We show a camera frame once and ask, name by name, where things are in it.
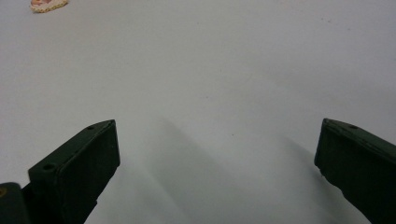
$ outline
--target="white table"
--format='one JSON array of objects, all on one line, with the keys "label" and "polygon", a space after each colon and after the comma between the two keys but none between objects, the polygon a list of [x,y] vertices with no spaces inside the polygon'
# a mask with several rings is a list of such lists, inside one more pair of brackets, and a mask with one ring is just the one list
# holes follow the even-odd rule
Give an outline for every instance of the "white table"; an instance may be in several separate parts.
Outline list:
[{"label": "white table", "polygon": [[0,1],[0,182],[115,119],[87,220],[369,223],[313,164],[323,118],[396,144],[392,0]]}]

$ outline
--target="beige object with red spots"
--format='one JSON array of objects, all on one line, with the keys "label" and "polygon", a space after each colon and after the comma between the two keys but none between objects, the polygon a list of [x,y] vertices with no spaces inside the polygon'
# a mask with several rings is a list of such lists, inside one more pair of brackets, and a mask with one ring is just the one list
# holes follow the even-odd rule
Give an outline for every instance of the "beige object with red spots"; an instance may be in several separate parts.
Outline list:
[{"label": "beige object with red spots", "polygon": [[58,7],[63,7],[67,4],[67,0],[51,0],[48,3],[44,1],[41,2],[42,3],[40,5],[31,4],[30,9],[32,9],[33,12],[43,13],[52,11],[53,9],[56,9]]}]

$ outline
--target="metal screw head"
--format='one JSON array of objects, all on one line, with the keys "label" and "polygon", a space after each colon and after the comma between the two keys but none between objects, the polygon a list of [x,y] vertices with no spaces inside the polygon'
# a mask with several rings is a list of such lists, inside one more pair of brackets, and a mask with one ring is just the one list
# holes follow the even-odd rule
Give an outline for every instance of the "metal screw head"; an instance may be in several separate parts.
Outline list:
[{"label": "metal screw head", "polygon": [[6,188],[0,188],[0,198],[7,194]]}]

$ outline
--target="black plastic part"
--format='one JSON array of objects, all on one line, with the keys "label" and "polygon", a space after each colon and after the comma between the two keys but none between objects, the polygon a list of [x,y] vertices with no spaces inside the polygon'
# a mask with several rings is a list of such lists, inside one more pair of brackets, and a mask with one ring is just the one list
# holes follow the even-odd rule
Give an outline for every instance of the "black plastic part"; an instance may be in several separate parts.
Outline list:
[{"label": "black plastic part", "polygon": [[0,223],[31,224],[19,184],[0,184]]},{"label": "black plastic part", "polygon": [[396,223],[396,146],[354,125],[325,119],[315,165],[372,223]]},{"label": "black plastic part", "polygon": [[29,169],[30,184],[0,187],[0,224],[82,224],[120,165],[115,120],[76,134]]}]

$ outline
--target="white surface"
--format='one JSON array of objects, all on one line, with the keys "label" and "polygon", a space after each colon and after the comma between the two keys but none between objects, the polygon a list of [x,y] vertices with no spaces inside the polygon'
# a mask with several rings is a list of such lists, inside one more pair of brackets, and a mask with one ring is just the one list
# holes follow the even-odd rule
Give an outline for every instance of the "white surface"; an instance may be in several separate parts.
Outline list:
[{"label": "white surface", "polygon": [[121,167],[87,223],[368,223],[314,166],[323,118],[395,144],[396,2],[0,1],[0,182],[86,126]]}]

